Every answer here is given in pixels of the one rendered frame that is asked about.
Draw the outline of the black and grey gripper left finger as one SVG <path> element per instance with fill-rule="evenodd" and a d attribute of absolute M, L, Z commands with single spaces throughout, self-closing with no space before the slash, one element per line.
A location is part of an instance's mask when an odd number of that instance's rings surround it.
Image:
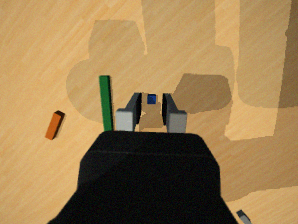
<path fill-rule="evenodd" d="M 142 112 L 142 93 L 135 92 L 125 108 L 116 113 L 116 131 L 135 131 Z"/>

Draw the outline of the small blue cube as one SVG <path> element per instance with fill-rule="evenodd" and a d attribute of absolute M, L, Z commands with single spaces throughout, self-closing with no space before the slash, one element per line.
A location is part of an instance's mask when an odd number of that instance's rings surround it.
<path fill-rule="evenodd" d="M 156 94 L 147 95 L 147 104 L 156 104 Z"/>

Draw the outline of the orange rod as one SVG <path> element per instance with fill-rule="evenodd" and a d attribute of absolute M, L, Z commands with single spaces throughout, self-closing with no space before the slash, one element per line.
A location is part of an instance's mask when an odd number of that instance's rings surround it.
<path fill-rule="evenodd" d="M 53 113 L 52 119 L 50 121 L 49 127 L 45 135 L 47 139 L 52 141 L 57 136 L 57 133 L 59 131 L 59 128 L 61 126 L 64 116 L 65 116 L 65 113 L 59 110 Z"/>

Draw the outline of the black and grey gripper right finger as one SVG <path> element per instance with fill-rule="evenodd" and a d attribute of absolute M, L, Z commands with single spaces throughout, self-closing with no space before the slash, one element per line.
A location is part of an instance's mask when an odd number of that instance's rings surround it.
<path fill-rule="evenodd" d="M 168 133 L 185 133 L 187 113 L 185 110 L 178 110 L 170 93 L 163 93 L 162 118 Z"/>

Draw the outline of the green rod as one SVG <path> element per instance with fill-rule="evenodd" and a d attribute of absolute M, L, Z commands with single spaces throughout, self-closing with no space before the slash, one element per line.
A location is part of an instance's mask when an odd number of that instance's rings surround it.
<path fill-rule="evenodd" d="M 114 131 L 110 75 L 99 76 L 99 86 L 104 131 Z"/>

